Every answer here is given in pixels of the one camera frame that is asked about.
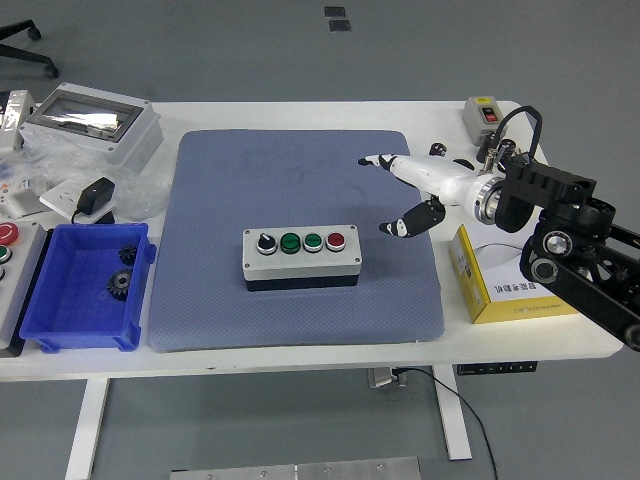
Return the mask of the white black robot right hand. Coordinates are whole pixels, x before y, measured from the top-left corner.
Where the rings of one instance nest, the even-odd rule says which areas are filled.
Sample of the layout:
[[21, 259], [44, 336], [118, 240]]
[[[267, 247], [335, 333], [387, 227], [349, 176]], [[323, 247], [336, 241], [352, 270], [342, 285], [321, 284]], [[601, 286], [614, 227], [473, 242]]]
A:
[[454, 161], [428, 156], [371, 155], [359, 159], [358, 164], [381, 167], [425, 197], [399, 219], [380, 224], [384, 233], [401, 238], [418, 236], [441, 223], [448, 206], [461, 206], [484, 224], [494, 222], [495, 209], [489, 199], [496, 179], [489, 174], [480, 175]]

